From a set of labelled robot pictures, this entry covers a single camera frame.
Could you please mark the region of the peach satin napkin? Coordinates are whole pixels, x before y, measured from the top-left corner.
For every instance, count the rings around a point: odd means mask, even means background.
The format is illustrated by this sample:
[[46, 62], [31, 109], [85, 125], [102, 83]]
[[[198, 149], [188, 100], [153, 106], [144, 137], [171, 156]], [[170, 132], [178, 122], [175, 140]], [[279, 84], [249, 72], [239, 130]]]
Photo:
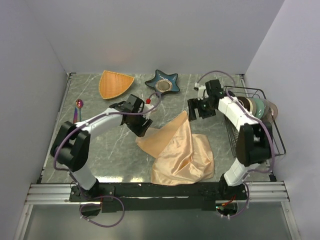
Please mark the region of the peach satin napkin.
[[155, 158], [150, 174], [152, 184], [188, 185], [214, 176], [214, 154], [208, 137], [192, 133], [186, 111], [162, 128], [150, 127], [135, 142]]

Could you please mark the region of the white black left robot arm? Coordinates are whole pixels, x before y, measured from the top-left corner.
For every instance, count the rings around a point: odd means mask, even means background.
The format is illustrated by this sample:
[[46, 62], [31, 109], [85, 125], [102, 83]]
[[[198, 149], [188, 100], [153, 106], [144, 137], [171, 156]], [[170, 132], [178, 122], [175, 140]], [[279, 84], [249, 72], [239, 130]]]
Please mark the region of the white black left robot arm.
[[69, 173], [81, 195], [94, 201], [99, 195], [100, 183], [87, 164], [91, 140], [122, 125], [137, 137], [143, 137], [153, 122], [150, 115], [155, 108], [150, 99], [142, 100], [131, 94], [126, 101], [112, 104], [92, 118], [64, 122], [50, 150], [53, 163], [63, 165], [62, 171]]

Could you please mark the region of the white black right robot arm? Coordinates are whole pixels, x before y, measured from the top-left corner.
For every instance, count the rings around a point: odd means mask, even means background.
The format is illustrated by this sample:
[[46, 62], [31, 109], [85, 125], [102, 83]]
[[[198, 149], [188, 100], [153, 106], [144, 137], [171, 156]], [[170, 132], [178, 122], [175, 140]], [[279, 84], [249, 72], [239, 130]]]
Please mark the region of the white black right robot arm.
[[275, 160], [273, 128], [246, 110], [230, 91], [223, 90], [217, 79], [205, 85], [197, 82], [194, 89], [197, 97], [187, 101], [189, 120], [205, 119], [221, 112], [238, 132], [235, 160], [219, 180], [219, 195], [228, 200], [246, 190], [243, 182], [249, 173], [257, 172], [267, 160]]

